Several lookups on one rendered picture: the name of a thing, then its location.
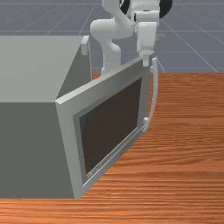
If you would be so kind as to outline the grey microwave oven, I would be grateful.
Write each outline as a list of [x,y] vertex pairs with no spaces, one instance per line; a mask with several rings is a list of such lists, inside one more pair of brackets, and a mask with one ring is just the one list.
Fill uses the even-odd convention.
[[0,199],[74,196],[56,100],[89,81],[88,36],[0,36]]

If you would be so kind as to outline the grey microwave door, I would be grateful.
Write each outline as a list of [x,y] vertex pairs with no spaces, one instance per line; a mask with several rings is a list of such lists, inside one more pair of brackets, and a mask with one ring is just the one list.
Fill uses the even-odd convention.
[[157,98],[158,59],[152,54],[55,101],[75,199],[84,196],[150,127]]

